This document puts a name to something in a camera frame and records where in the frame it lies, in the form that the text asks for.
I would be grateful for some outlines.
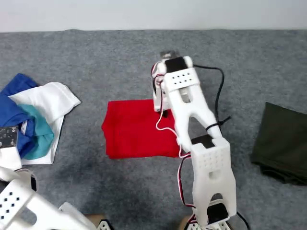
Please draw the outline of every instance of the folded red cloth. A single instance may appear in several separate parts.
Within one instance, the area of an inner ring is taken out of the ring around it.
[[[160,113],[154,111],[153,103],[149,99],[108,103],[101,129],[110,158],[178,157],[176,136],[169,130],[159,131],[155,127]],[[167,117],[162,117],[159,127],[174,129],[174,123],[169,110]]]

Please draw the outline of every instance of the white plastic part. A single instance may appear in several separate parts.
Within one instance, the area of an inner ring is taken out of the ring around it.
[[[186,65],[188,68],[192,68],[193,67],[193,61],[192,61],[192,58],[190,58],[189,56],[184,56],[183,57]]]
[[[224,138],[216,138],[212,142],[215,147],[209,149],[201,143],[191,146],[194,170],[193,211],[202,226],[208,224],[207,209],[210,205],[223,203],[229,217],[236,214],[236,181],[231,170],[230,145]],[[215,194],[222,195],[223,199],[211,202]]]
[[[205,128],[216,123],[216,119],[206,103],[194,68],[167,73],[163,82],[168,104],[175,118],[178,142],[185,152],[190,152],[192,143],[188,133],[189,118],[196,118]],[[189,103],[182,99],[181,89],[188,90]],[[213,138],[222,137],[218,126],[210,128],[208,134]]]
[[[186,56],[184,60],[187,69],[166,73],[161,87],[156,85],[159,93],[153,95],[154,109],[157,111],[160,108],[159,90],[162,89],[162,92],[165,92],[163,94],[165,109],[170,108],[175,118],[177,141],[185,152],[191,152],[194,170],[193,212],[200,226],[206,228],[207,209],[211,205],[223,203],[228,212],[226,219],[214,224],[226,221],[236,214],[236,181],[231,170],[230,145],[222,137],[219,126],[213,126],[208,130],[215,147],[207,149],[201,143],[195,145],[191,143],[188,132],[190,117],[196,118],[204,128],[217,121],[206,103],[192,59]],[[221,194],[223,197],[211,202],[215,194]]]
[[[96,227],[86,220],[78,210],[64,204],[62,210],[33,191],[24,183],[25,175],[0,167],[0,179],[10,183],[0,193],[0,230],[95,230]],[[31,225],[21,219],[24,209],[36,215],[36,223]]]
[[[108,222],[102,220],[97,228],[97,230],[111,230]]]
[[[218,224],[209,225],[206,228],[202,228],[198,223],[189,224],[187,230],[231,230],[231,228],[226,222],[223,221]]]

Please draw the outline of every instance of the pile of clothes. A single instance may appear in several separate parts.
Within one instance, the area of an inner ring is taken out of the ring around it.
[[[0,92],[0,127],[19,127],[19,155],[5,162],[0,152],[0,166],[16,170],[19,164],[52,164],[64,116],[80,103],[62,83],[38,86],[18,73]]]

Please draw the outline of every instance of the dark green cloth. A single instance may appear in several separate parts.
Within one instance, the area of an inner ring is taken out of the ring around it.
[[[283,183],[307,184],[307,115],[266,103],[251,161]]]

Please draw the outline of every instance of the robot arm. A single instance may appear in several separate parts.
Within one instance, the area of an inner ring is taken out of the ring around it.
[[[193,140],[188,133],[191,116],[204,128],[217,123],[203,96],[191,58],[164,57],[153,66],[152,77],[154,109],[171,109],[177,142],[192,158],[193,212],[198,224],[205,228],[228,220],[236,214],[236,181],[231,170],[230,145],[219,126],[209,128],[208,135]]]

